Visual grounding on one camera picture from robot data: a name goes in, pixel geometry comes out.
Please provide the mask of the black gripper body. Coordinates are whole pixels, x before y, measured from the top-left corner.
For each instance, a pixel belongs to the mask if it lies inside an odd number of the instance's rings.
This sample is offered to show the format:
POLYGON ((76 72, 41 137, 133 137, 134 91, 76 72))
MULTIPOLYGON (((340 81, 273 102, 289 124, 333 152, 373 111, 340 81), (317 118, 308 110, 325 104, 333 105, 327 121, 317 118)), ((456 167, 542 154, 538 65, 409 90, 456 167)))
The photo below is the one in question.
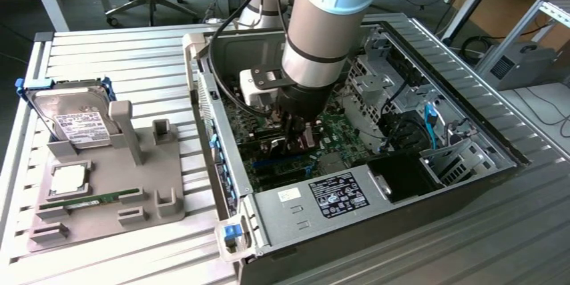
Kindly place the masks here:
POLYGON ((281 124, 313 122, 323 112, 331 96, 332 86, 319 88, 291 85, 277 89, 276 105, 281 124))

